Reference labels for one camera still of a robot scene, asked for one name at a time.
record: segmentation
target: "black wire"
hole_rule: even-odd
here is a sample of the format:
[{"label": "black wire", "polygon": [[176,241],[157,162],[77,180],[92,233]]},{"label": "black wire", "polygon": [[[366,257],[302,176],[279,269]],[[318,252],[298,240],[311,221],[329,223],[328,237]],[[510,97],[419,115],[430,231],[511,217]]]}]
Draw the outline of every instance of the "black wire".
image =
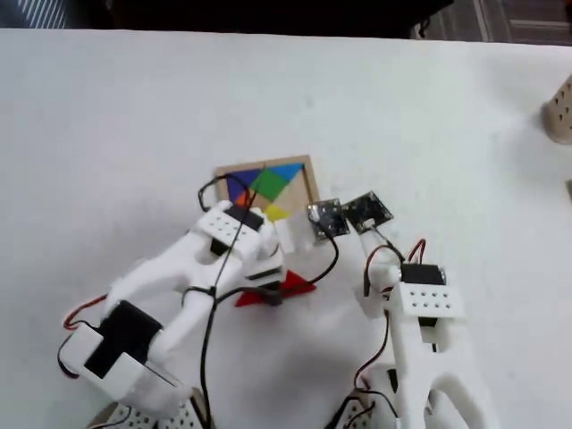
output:
[{"label": "black wire", "polygon": [[[85,320],[76,320],[75,322],[73,322],[72,324],[70,324],[70,326],[74,326],[76,324],[86,324],[87,326],[89,326],[91,329],[95,330],[96,328],[94,328],[89,322],[85,321]],[[74,372],[70,371],[70,369],[63,363],[61,355],[62,355],[62,349],[63,346],[65,346],[67,344],[67,342],[70,340],[70,338],[72,337],[73,334],[69,335],[65,340],[63,340],[62,345],[59,347],[59,349],[57,350],[57,365],[60,367],[60,369],[62,370],[63,374],[68,377],[71,378],[72,380],[77,380],[78,378],[80,378],[79,374],[75,374]]]},{"label": "black wire", "polygon": [[70,371],[68,369],[68,367],[62,362],[62,359],[60,358],[60,355],[62,354],[62,349],[63,346],[65,346],[67,344],[67,342],[70,340],[72,336],[68,336],[68,338],[66,338],[65,340],[63,340],[62,345],[60,346],[60,348],[57,350],[57,365],[60,367],[60,369],[62,370],[63,374],[68,377],[71,378],[72,380],[77,380],[78,378],[80,378],[79,374],[75,374],[72,371]]},{"label": "black wire", "polygon": [[184,292],[182,292],[181,307],[185,305],[185,297],[187,296],[187,294],[189,292],[201,292],[201,293],[205,293],[206,295],[212,296],[211,290],[209,290],[209,289],[199,288],[198,286],[190,286],[187,289],[185,289]]},{"label": "black wire", "polygon": [[346,425],[343,426],[344,429],[348,429],[349,427],[351,427],[351,424],[354,423],[356,420],[358,420],[360,417],[362,417],[364,414],[371,412],[373,409],[375,408],[375,402],[372,403],[372,406],[369,408],[364,409],[363,411],[360,411],[359,413],[357,413],[355,416],[353,416]]},{"label": "black wire", "polygon": [[393,250],[393,252],[395,252],[395,254],[397,255],[397,257],[400,259],[400,262],[403,263],[405,262],[405,257],[403,256],[403,254],[400,252],[400,250],[398,248],[396,248],[393,243],[387,238],[385,237],[383,234],[381,234],[379,232],[379,230],[377,228],[371,228],[370,231],[375,232],[377,235],[379,235],[383,241],[385,241],[387,243],[387,246]]},{"label": "black wire", "polygon": [[118,425],[125,423],[129,419],[129,417],[131,415],[131,411],[133,410],[133,407],[127,407],[127,408],[129,409],[129,411],[127,412],[127,416],[125,416],[121,420],[117,420],[116,422],[113,422],[113,423],[103,423],[101,425],[92,425],[92,426],[88,427],[88,429],[105,429],[106,427],[114,427],[114,426],[118,426]]},{"label": "black wire", "polygon": [[208,389],[206,387],[206,351],[208,350],[208,342],[209,342],[210,337],[211,337],[211,331],[213,329],[213,322],[215,321],[216,307],[218,305],[217,298],[216,298],[216,287],[218,286],[218,282],[221,280],[221,277],[222,277],[223,271],[224,271],[224,267],[226,266],[226,264],[229,260],[229,257],[231,256],[231,253],[232,253],[232,250],[234,249],[234,245],[236,244],[236,241],[239,239],[240,230],[242,229],[242,226],[244,225],[244,221],[246,221],[246,218],[248,216],[248,213],[250,212],[250,208],[252,207],[252,204],[254,203],[254,198],[256,198],[256,196],[257,196],[257,192],[254,193],[254,195],[250,198],[250,200],[248,201],[248,203],[245,207],[244,215],[240,219],[239,228],[236,230],[236,233],[234,234],[234,238],[232,239],[231,245],[229,246],[229,249],[226,252],[226,255],[225,255],[224,260],[223,260],[223,264],[221,265],[221,269],[219,270],[218,274],[216,275],[216,280],[214,281],[214,286],[211,288],[212,295],[214,298],[213,299],[213,305],[211,306],[211,311],[208,315],[208,321],[206,322],[205,338],[203,339],[203,347],[201,348],[201,353],[200,353],[200,387],[203,390],[203,396],[205,397],[206,427],[208,429],[210,429],[212,426],[213,416],[211,414],[211,403],[210,403],[210,399],[208,397]]},{"label": "black wire", "polygon": [[384,399],[385,399],[385,402],[387,402],[387,405],[390,406],[391,412],[393,413],[393,415],[395,416],[395,418],[398,418],[397,411],[395,410],[395,407],[393,406],[393,404],[391,404],[390,399],[387,397],[387,395],[386,395],[385,393],[382,393],[382,392],[380,392],[380,391],[367,391],[367,390],[363,390],[363,389],[359,389],[358,391],[359,391],[360,393],[368,393],[368,394],[371,394],[371,395],[379,395],[379,396],[381,396],[382,398],[384,398]]},{"label": "black wire", "polygon": [[316,225],[318,228],[320,228],[322,230],[322,232],[325,234],[326,238],[332,243],[333,252],[334,252],[332,262],[328,265],[328,267],[325,270],[323,270],[316,277],[314,277],[313,279],[308,280],[306,282],[303,282],[299,285],[296,285],[293,288],[289,288],[289,289],[285,290],[284,294],[290,295],[292,293],[297,292],[300,289],[306,288],[310,284],[318,283],[326,275],[328,275],[333,270],[333,268],[336,266],[336,264],[338,263],[338,258],[340,257],[340,248],[338,248],[338,244],[336,243],[336,240],[333,238],[331,233],[326,228],[324,228],[322,226],[321,223],[314,222],[314,221],[310,221],[310,222],[313,223],[314,225]]},{"label": "black wire", "polygon": [[222,181],[224,179],[233,179],[234,181],[236,181],[247,193],[247,198],[248,198],[248,185],[240,178],[235,176],[234,174],[232,174],[231,172],[228,172],[226,174],[221,174],[220,176],[215,176],[211,181],[209,181],[207,184],[203,185],[197,193],[197,198],[198,198],[198,204],[200,205],[200,208],[203,212],[208,212],[209,207],[205,206],[205,201],[203,200],[205,191],[210,188],[211,186],[213,186],[214,184],[216,184],[219,181]]}]

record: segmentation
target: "red triangle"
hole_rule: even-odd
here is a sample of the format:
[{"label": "red triangle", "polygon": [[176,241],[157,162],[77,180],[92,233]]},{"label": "red triangle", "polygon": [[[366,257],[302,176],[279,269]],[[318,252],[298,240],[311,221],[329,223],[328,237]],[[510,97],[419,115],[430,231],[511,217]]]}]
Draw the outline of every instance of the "red triangle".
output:
[{"label": "red triangle", "polygon": [[[308,283],[303,288],[299,288],[298,290],[292,293],[288,293],[288,289],[297,288],[300,284],[304,283],[307,283],[305,279],[303,279],[296,273],[293,273],[292,271],[289,270],[286,273],[286,279],[284,279],[284,282],[282,282],[280,285],[280,290],[282,291],[282,295],[285,298],[289,298],[295,295],[302,295],[304,293],[308,293],[316,289],[314,284]],[[234,304],[234,306],[245,307],[245,306],[251,306],[253,304],[264,304],[264,303],[265,301],[259,293],[244,292],[242,295],[240,295],[239,300],[236,301],[236,304]]]}]

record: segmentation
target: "white mounting bracket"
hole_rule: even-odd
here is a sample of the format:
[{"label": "white mounting bracket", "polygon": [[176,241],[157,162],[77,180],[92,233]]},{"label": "white mounting bracket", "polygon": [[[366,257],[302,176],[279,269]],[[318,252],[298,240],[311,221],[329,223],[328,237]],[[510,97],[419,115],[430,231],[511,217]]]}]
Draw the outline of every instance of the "white mounting bracket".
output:
[{"label": "white mounting bracket", "polygon": [[[400,283],[389,304],[399,383],[395,405],[402,429],[425,428],[425,406],[433,390],[449,396],[470,429],[500,428],[491,395],[476,368],[458,290]],[[437,352],[423,341],[420,316],[438,318],[433,328]]]}]

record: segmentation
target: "white table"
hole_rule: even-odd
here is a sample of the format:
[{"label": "white table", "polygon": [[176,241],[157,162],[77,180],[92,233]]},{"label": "white table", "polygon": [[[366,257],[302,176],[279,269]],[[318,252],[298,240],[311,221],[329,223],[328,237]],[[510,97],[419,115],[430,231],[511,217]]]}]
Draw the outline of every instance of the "white table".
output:
[{"label": "white table", "polygon": [[[405,250],[426,237],[427,260],[454,273],[504,427],[569,426],[572,148],[538,119],[569,48],[2,30],[0,59],[10,427],[83,427],[106,403],[57,369],[63,315],[176,240],[217,165],[305,153],[323,198],[374,189],[396,215],[383,231]],[[350,290],[358,238],[340,244],[317,293],[217,315],[208,385],[222,429],[323,427],[377,348],[383,323]],[[310,275],[329,257],[292,267]]]}]

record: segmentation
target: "pegboard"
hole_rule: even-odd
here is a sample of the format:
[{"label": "pegboard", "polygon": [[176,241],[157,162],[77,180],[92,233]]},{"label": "pegboard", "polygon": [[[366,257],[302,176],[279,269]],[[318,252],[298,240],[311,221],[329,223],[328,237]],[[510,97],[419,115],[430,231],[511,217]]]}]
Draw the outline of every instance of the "pegboard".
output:
[{"label": "pegboard", "polygon": [[135,409],[130,412],[129,407],[118,405],[107,420],[90,425],[88,429],[109,427],[105,425],[121,422],[127,415],[129,417],[124,422],[111,427],[113,429],[202,429],[203,427],[190,400],[187,400],[179,408],[179,414],[176,417],[158,421]]}]

